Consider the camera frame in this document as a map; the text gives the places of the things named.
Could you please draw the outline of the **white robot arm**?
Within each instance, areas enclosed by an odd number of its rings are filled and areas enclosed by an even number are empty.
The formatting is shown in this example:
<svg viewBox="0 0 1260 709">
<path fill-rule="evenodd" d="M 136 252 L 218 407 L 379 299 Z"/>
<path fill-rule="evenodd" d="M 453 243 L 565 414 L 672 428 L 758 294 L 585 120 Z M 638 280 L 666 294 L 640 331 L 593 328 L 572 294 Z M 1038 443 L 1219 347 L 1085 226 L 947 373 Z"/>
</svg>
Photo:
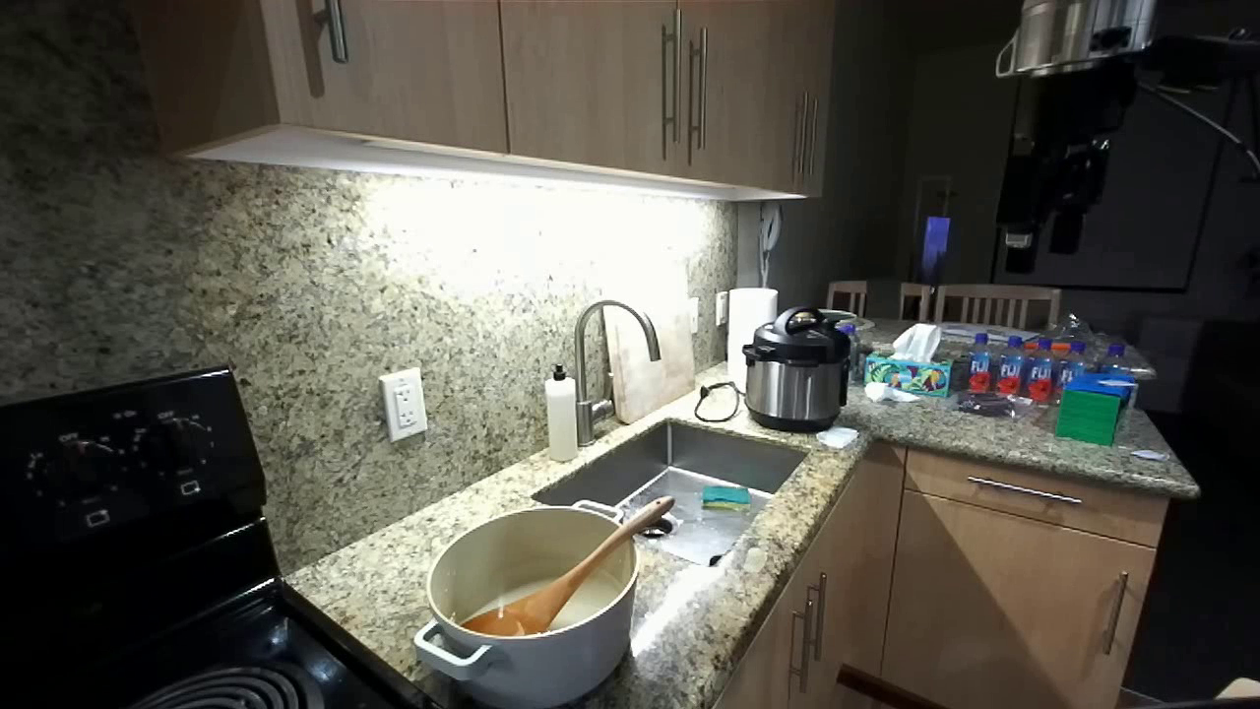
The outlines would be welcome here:
<svg viewBox="0 0 1260 709">
<path fill-rule="evenodd" d="M 1051 78 L 1131 63 L 1165 84 L 1215 84 L 1260 66 L 1257 36 L 1161 36 L 1156 0 L 1018 0 L 997 78 Z"/>
</svg>

